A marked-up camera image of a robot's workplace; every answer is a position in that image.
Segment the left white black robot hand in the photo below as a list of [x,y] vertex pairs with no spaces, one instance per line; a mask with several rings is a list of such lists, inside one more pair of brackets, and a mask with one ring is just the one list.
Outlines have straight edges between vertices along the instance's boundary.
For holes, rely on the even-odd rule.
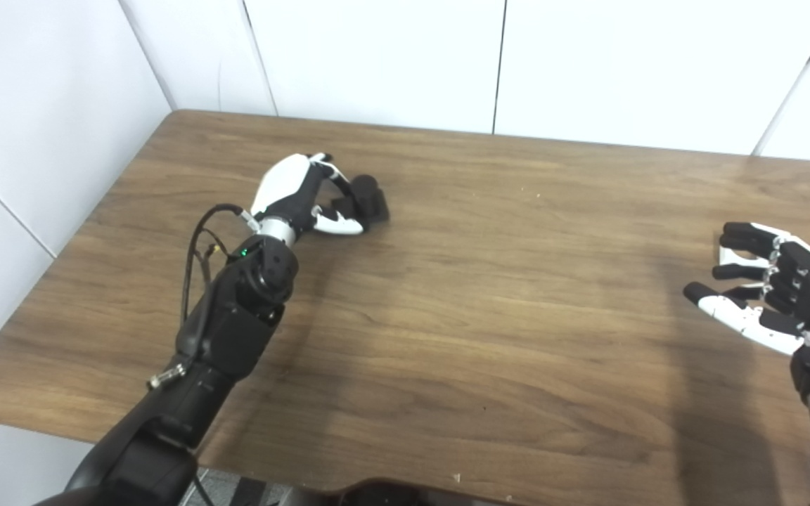
[[331,235],[361,235],[367,227],[354,217],[319,205],[324,181],[352,197],[351,183],[325,153],[293,154],[267,170],[250,208],[251,228],[291,248],[309,231]]

